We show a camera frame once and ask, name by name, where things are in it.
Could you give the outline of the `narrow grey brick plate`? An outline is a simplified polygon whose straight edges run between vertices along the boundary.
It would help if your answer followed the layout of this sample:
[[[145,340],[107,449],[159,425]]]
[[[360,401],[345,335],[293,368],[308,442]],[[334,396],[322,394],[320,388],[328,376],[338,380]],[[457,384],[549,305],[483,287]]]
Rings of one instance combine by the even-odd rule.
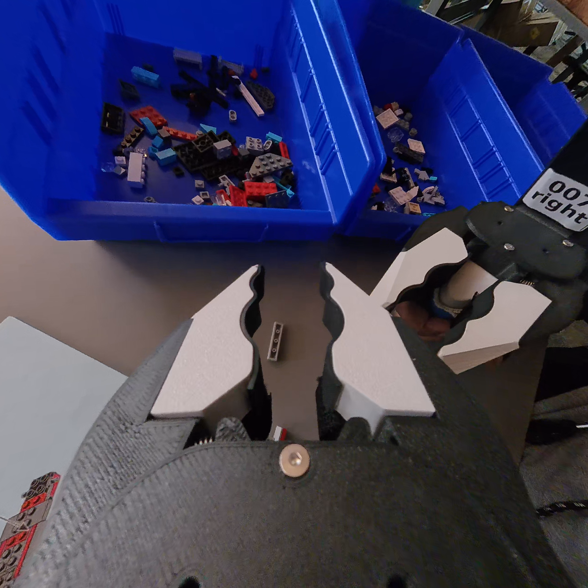
[[[273,323],[267,353],[267,360],[269,362],[277,362],[279,360],[284,329],[285,325],[282,322],[275,321]]]

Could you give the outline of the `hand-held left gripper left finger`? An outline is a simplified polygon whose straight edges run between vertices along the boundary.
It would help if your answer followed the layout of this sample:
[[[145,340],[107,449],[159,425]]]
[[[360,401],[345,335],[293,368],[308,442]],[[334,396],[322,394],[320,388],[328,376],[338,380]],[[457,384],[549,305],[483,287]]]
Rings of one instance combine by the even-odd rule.
[[[254,341],[264,280],[264,267],[252,266],[193,315],[152,417],[194,417],[210,433],[234,417],[250,439],[269,437],[272,400]]]

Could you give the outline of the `person's right hand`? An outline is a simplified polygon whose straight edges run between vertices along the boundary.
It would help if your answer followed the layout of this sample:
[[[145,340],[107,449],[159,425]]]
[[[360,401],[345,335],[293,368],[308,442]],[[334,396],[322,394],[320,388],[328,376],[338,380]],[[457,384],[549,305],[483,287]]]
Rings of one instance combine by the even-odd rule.
[[[394,306],[392,315],[404,321],[422,340],[441,341],[450,331],[451,321],[433,316],[414,301],[404,301]]]

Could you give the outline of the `pile of colourful toy bricks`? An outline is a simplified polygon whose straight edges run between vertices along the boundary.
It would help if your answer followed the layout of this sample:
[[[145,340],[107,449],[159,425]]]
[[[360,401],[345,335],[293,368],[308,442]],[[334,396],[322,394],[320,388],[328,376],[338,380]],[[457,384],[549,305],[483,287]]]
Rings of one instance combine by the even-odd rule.
[[[270,68],[156,46],[102,106],[100,187],[113,202],[299,209],[297,162],[253,180],[257,156],[291,158]]]

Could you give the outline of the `pale blue instruction booklet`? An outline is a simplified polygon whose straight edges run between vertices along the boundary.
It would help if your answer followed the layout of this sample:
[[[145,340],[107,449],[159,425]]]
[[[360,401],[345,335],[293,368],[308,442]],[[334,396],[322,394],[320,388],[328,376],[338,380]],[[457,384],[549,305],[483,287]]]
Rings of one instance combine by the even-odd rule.
[[[30,566],[79,446],[127,378],[17,318],[1,322],[1,587]]]

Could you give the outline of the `blue plastic bin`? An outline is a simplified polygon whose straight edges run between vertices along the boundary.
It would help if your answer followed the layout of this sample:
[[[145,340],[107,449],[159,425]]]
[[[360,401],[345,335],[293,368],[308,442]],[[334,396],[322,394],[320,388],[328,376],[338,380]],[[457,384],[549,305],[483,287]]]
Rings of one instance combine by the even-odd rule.
[[[312,1],[1,1],[1,187],[59,240],[163,243],[322,240],[350,229],[374,183],[371,152],[335,49]],[[171,93],[186,70],[208,84],[214,55],[259,72],[276,104],[258,117],[233,88],[196,116]],[[283,137],[296,186],[287,209],[196,205],[195,174],[148,158],[133,188],[105,171],[122,140],[100,128],[103,104],[154,107],[185,132],[200,124]]]
[[[531,147],[547,165],[587,118],[567,87],[553,84],[552,69],[530,56],[466,26],[472,41],[503,99]]]
[[[369,197],[392,153],[389,130],[373,107],[397,102],[413,115],[424,165],[432,168],[444,207],[514,204],[543,171],[489,70],[463,31],[398,1],[316,1],[371,157],[358,188],[359,211],[348,236],[402,242],[423,222],[372,210]]]

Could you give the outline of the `grey wedge brick plate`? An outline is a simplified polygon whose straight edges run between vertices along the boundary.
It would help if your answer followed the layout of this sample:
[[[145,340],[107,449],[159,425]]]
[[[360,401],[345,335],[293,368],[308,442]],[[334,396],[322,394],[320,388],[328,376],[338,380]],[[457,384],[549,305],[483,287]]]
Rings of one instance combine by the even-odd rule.
[[[273,153],[264,153],[254,159],[248,173],[251,179],[260,180],[292,166],[293,162],[289,158]]]

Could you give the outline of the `grey desk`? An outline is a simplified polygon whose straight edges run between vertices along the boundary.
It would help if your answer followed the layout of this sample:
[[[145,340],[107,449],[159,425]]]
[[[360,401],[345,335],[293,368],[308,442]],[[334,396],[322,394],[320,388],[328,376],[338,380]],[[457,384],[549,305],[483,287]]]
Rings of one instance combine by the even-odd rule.
[[[330,341],[320,263],[371,293],[400,251],[387,239],[194,243],[57,241],[1,191],[1,318],[13,316],[125,375],[254,264],[265,268],[254,335],[273,416],[317,440],[315,391]],[[277,362],[273,323],[285,325]]]

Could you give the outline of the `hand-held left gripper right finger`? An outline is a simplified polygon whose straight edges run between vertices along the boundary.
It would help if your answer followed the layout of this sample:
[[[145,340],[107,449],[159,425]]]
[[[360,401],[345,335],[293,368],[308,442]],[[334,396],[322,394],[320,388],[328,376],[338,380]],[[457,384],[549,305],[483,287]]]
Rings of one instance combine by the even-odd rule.
[[[316,391],[320,440],[336,440],[354,418],[367,432],[387,417],[436,410],[390,313],[331,263],[320,265],[322,322],[330,334]]]

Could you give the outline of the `pile of small grey bricks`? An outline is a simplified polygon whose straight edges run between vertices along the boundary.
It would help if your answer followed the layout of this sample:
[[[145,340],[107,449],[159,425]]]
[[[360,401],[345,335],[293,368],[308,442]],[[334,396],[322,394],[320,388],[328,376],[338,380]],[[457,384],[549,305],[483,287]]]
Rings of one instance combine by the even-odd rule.
[[[372,105],[386,159],[367,201],[379,212],[431,217],[443,211],[442,195],[433,168],[425,166],[426,150],[414,127],[411,110],[398,102]]]

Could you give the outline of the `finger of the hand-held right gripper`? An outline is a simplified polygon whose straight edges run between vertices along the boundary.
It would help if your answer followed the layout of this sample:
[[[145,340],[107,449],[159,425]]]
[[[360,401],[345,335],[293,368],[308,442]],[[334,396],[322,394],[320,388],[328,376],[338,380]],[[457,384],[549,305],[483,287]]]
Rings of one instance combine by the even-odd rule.
[[[460,268],[468,260],[461,236],[443,228],[417,245],[401,251],[372,290],[370,298],[388,308],[409,291],[426,286],[434,270]]]
[[[532,286],[498,282],[474,298],[472,311],[437,351],[455,374],[519,348],[521,338],[552,301]]]

